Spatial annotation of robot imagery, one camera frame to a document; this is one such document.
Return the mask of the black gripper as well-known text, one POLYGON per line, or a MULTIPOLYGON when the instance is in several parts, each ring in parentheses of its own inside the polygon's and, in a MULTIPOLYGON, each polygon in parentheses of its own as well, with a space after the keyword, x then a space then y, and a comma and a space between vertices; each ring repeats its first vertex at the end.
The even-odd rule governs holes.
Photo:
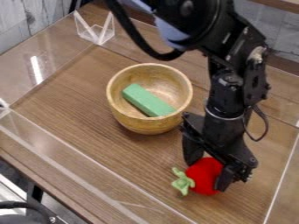
POLYGON ((216 177, 215 189, 224 192, 234 182, 248 181, 258 159, 246 145, 248 119, 252 109, 239 116, 223 117, 205 110, 205 116, 184 112, 181 114, 181 149, 188 166, 204 153, 223 165, 216 177))

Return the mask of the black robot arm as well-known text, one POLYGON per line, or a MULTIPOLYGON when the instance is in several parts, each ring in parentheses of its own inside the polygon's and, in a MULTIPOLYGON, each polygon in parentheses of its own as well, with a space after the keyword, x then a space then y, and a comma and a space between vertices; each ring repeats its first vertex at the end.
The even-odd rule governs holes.
POLYGON ((270 90, 266 37, 236 13, 234 0, 149 0, 149 9, 168 44, 208 57, 205 115, 181 114, 181 147, 188 165, 204 154, 223 164, 212 185, 223 192, 231 183, 246 182, 258 167, 243 136, 270 90))

